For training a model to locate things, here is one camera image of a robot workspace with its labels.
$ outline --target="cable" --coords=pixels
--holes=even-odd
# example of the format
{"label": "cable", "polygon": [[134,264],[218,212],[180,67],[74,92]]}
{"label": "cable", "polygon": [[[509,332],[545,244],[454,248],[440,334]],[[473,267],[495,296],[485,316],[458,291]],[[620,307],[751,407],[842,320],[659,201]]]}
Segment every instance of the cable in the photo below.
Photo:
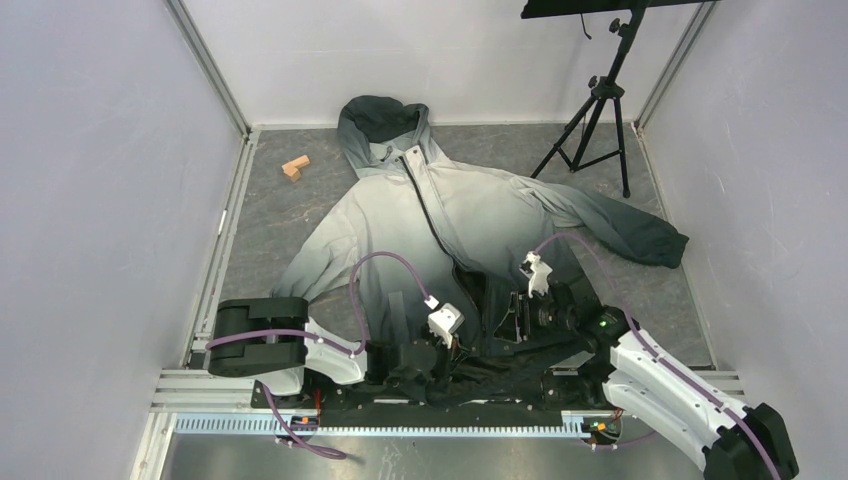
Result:
{"label": "cable", "polygon": [[274,403],[274,396],[271,395],[271,390],[265,384],[262,384],[262,391],[265,392],[265,400],[268,401],[268,406],[271,407],[271,412],[277,418],[277,421],[280,422],[280,426],[283,427],[283,430],[286,431],[286,434],[294,440],[294,443],[289,444],[290,447],[298,447],[304,450],[309,450],[310,452],[318,455],[319,457],[329,458],[330,460],[344,460],[347,458],[347,454],[336,450],[335,448],[330,447],[321,447],[318,445],[310,445],[306,443],[302,438],[297,436],[294,431],[289,427],[289,424],[283,419],[283,416],[280,415],[280,411],[277,410],[277,405]]}
{"label": "cable", "polygon": [[365,320],[365,315],[362,313],[362,310],[359,308],[359,304],[356,302],[356,274],[359,272],[359,268],[367,262],[368,260],[374,257],[392,257],[395,260],[399,261],[409,270],[409,273],[412,274],[412,277],[415,278],[415,283],[418,284],[418,289],[421,290],[421,295],[424,296],[424,300],[427,300],[431,297],[430,293],[424,287],[424,281],[421,280],[421,276],[418,275],[418,271],[415,270],[415,267],[412,266],[405,258],[401,257],[397,253],[393,252],[371,252],[368,255],[360,258],[358,262],[353,266],[353,270],[350,271],[350,281],[348,282],[348,293],[350,294],[350,303],[353,305],[353,313],[356,315],[356,319],[359,321],[359,333],[361,335],[362,341],[359,344],[359,347],[353,351],[354,355],[359,355],[365,350],[365,341],[371,339],[371,335],[368,334],[368,323]]}
{"label": "cable", "polygon": [[[252,338],[262,338],[270,335],[308,338],[319,343],[326,343],[327,345],[347,355],[350,355],[351,357],[354,355],[353,351],[343,347],[342,345],[339,345],[338,343],[334,342],[333,340],[330,340],[329,338],[322,338],[315,333],[304,332],[303,330],[292,330],[288,328],[272,328],[269,330],[237,333],[235,335],[228,335],[226,337],[216,338],[215,340],[206,343],[206,349],[211,350],[219,345],[240,342],[243,340],[250,340]],[[288,434],[288,436],[290,436],[294,441],[294,443],[289,444],[290,447],[304,448],[314,453],[315,455],[320,455],[324,458],[329,458],[331,460],[344,460],[345,458],[347,458],[347,455],[344,452],[330,447],[309,445],[302,438],[298,437],[291,429],[291,427],[289,427],[286,421],[283,420],[283,416],[280,415],[279,410],[277,410],[277,405],[274,403],[274,396],[271,394],[271,390],[269,390],[265,384],[262,384],[262,390],[265,392],[265,400],[267,400],[268,406],[271,408],[271,412],[274,414],[274,417],[277,418],[277,421],[280,422],[280,426],[283,427],[283,430],[286,431],[286,434]]]}
{"label": "cable", "polygon": [[540,243],[539,246],[536,247],[535,250],[533,250],[534,253],[539,254],[539,252],[541,252],[543,248],[547,247],[551,242],[558,238],[570,238],[572,240],[576,240],[589,251],[589,253],[592,255],[592,258],[595,259],[595,263],[597,263],[598,267],[600,267],[601,273],[603,274],[604,279],[607,281],[607,284],[609,284],[610,289],[613,293],[613,297],[618,302],[618,304],[621,305],[621,310],[624,312],[624,318],[627,320],[627,325],[630,327],[630,331],[633,332],[633,336],[635,336],[639,343],[642,344],[642,347],[645,348],[645,351],[647,351],[659,364],[663,365],[668,370],[670,370],[671,373],[673,373],[676,377],[678,377],[684,383],[692,387],[695,391],[697,391],[704,398],[706,398],[710,403],[715,405],[716,408],[721,409],[725,414],[727,414],[728,417],[730,417],[731,420],[733,420],[737,425],[739,425],[739,428],[742,430],[742,432],[745,433],[745,435],[751,441],[751,444],[754,445],[754,448],[757,450],[757,453],[760,454],[760,458],[762,458],[763,463],[765,463],[766,468],[768,469],[772,478],[774,480],[780,480],[780,474],[777,472],[777,467],[775,466],[774,461],[771,459],[768,452],[766,451],[766,447],[762,444],[762,442],[760,442],[760,439],[757,438],[751,428],[748,427],[745,421],[742,420],[742,418],[740,418],[739,415],[736,414],[736,412],[732,411],[729,407],[725,408],[724,402],[722,402],[721,399],[713,395],[709,390],[699,385],[695,380],[683,373],[679,368],[674,366],[665,357],[657,358],[659,357],[659,353],[654,350],[654,347],[651,346],[651,344],[647,340],[645,340],[645,337],[643,337],[642,334],[639,333],[639,329],[636,328],[636,324],[633,322],[633,316],[630,315],[630,308],[627,306],[627,302],[625,302],[624,299],[621,298],[621,295],[619,295],[618,288],[616,287],[615,282],[612,279],[612,275],[610,275],[609,270],[607,269],[607,264],[603,260],[601,260],[601,257],[598,256],[598,253],[589,245],[588,242],[586,242],[580,236],[574,235],[573,233],[558,232],[546,238],[542,243]]}
{"label": "cable", "polygon": [[281,337],[303,337],[308,338],[310,340],[314,340],[318,343],[326,343],[327,345],[335,348],[336,350],[344,353],[345,355],[356,355],[355,350],[350,350],[340,345],[339,343],[330,340],[329,338],[324,338],[318,335],[317,333],[312,332],[304,332],[303,330],[292,330],[290,328],[270,328],[268,330],[254,330],[252,332],[244,332],[244,333],[236,333],[235,335],[227,335],[226,337],[216,338],[215,340],[210,340],[206,343],[206,350],[211,350],[219,345],[224,345],[227,343],[240,342],[242,340],[250,340],[252,338],[263,338],[270,337],[271,335],[277,335]]}

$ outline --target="tripod leg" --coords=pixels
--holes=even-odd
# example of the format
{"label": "tripod leg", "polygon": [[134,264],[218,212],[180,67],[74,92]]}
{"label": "tripod leg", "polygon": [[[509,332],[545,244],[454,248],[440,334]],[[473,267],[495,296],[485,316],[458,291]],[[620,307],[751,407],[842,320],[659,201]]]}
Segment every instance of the tripod leg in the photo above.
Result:
{"label": "tripod leg", "polygon": [[586,125],[586,130],[580,138],[580,145],[577,147],[577,153],[574,154],[574,160],[570,165],[572,172],[576,172],[577,167],[580,166],[580,159],[583,158],[583,154],[586,152],[586,147],[589,145],[589,139],[592,138],[592,132],[595,131],[595,126],[598,125],[598,120],[601,118],[601,112],[604,110],[605,103],[607,103],[606,98],[599,98],[597,105],[595,105],[595,109],[592,110],[592,116],[589,118],[589,124]]}
{"label": "tripod leg", "polygon": [[[539,174],[542,173],[542,170],[545,168],[548,162],[551,161],[551,158],[553,158],[554,154],[560,152],[562,144],[565,143],[565,140],[568,138],[569,135],[571,135],[571,132],[573,132],[574,129],[577,128],[577,125],[580,124],[580,119],[583,118],[583,115],[586,115],[586,112],[588,112],[590,108],[592,108],[592,103],[594,102],[595,97],[589,97],[589,100],[586,100],[586,102],[583,103],[583,106],[580,107],[580,110],[577,111],[577,114],[574,115],[571,121],[568,122],[568,125],[565,126],[565,132],[563,132],[562,136],[559,137],[559,140],[557,140],[557,142],[554,144],[554,148],[552,148],[551,151],[548,152],[547,155],[545,155],[545,158],[542,159],[542,163],[540,163],[539,166],[536,167],[536,170],[533,170],[533,174],[530,175],[530,178],[538,177]],[[566,160],[565,155],[563,155],[562,158],[563,160],[565,160],[565,163],[569,166],[569,168],[571,168],[571,164],[568,163],[568,160]]]}
{"label": "tripod leg", "polygon": [[624,153],[624,125],[621,121],[621,99],[615,97],[612,99],[615,106],[615,129],[618,131],[618,155],[621,160],[621,184],[623,186],[622,195],[624,198],[630,198],[630,184],[627,178],[627,156]]}

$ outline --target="metal frame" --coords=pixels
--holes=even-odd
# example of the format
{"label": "metal frame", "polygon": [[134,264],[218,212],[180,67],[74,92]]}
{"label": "metal frame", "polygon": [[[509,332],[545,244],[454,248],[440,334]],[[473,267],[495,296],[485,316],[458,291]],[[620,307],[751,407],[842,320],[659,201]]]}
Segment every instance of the metal frame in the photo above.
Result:
{"label": "metal frame", "polygon": [[[732,371],[698,371],[715,388],[744,401],[739,376]],[[576,375],[573,370],[557,375]],[[163,370],[148,415],[131,480],[159,480],[170,443],[178,434],[271,435],[281,433],[268,409],[250,406],[254,382],[251,379],[222,378],[203,370]],[[314,409],[281,410],[292,416],[315,415]],[[381,437],[521,437],[582,438],[584,418],[608,417],[602,410],[563,411],[562,427],[492,428],[322,428],[314,435]]]}
{"label": "metal frame", "polygon": [[239,153],[233,182],[227,194],[227,203],[221,217],[221,226],[218,231],[218,239],[212,250],[206,279],[200,298],[195,305],[193,324],[188,338],[186,339],[186,351],[183,357],[183,365],[187,365],[192,352],[202,352],[206,342],[212,335],[212,322],[218,299],[221,298],[221,289],[224,285],[224,276],[227,272],[227,264],[230,252],[233,248],[238,220],[241,216],[241,206],[244,202],[244,194],[247,190],[247,182],[250,178],[250,170],[253,167],[253,156],[256,154],[256,145],[261,132],[256,131],[247,137]]}
{"label": "metal frame", "polygon": [[680,66],[689,55],[692,45],[701,34],[704,24],[713,13],[717,3],[718,2],[716,1],[698,4],[698,8],[696,8],[695,13],[692,14],[692,18],[689,20],[689,24],[686,25],[686,30],[683,31],[680,41],[677,42],[677,46],[674,47],[671,57],[668,59],[662,73],[660,73],[660,78],[657,80],[657,83],[648,95],[648,99],[645,101],[642,111],[639,112],[639,115],[633,122],[637,131],[643,129],[650,121],[651,116],[657,109],[657,105],[659,105],[665,95],[665,92],[668,90],[668,86],[671,84],[671,81],[674,80],[675,76],[677,76]]}
{"label": "metal frame", "polygon": [[191,18],[191,14],[188,12],[185,3],[182,0],[165,0],[165,5],[167,5],[168,11],[171,12],[171,16],[174,17],[177,27],[179,27],[180,32],[185,37],[186,43],[191,48],[194,57],[197,59],[197,63],[200,64],[200,68],[203,69],[203,73],[206,74],[206,78],[215,90],[215,94],[218,95],[221,103],[224,104],[224,108],[227,110],[227,115],[229,115],[230,120],[233,122],[233,126],[241,132],[242,137],[247,138],[251,131],[250,125],[247,123],[244,114],[242,114],[238,103],[236,103],[232,91],[227,86],[227,82],[224,81],[224,77],[215,64],[212,54],[209,53],[209,48],[206,47],[206,43],[197,30],[197,25],[195,25],[194,20]]}

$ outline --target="hood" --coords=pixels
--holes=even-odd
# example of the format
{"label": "hood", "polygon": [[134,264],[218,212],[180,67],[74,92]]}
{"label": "hood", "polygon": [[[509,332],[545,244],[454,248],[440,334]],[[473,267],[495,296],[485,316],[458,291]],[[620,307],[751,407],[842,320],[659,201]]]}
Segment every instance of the hood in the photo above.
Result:
{"label": "hood", "polygon": [[397,159],[416,145],[421,146],[425,162],[438,161],[442,151],[430,137],[429,113],[422,103],[404,105],[391,97],[356,97],[339,114],[339,146],[359,178],[405,173]]}

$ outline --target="jacket sleeve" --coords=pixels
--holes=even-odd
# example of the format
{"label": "jacket sleeve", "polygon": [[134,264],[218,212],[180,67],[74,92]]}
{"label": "jacket sleeve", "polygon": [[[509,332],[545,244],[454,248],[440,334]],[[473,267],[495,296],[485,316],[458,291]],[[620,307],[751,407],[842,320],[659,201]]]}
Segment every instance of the jacket sleeve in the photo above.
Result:
{"label": "jacket sleeve", "polygon": [[525,177],[513,181],[541,202],[555,226],[586,226],[607,248],[643,265],[680,266],[689,237],[665,220],[600,193]]}
{"label": "jacket sleeve", "polygon": [[303,297],[311,302],[324,292],[347,285],[358,258],[356,238],[337,204],[306,239],[271,290],[271,296]]}

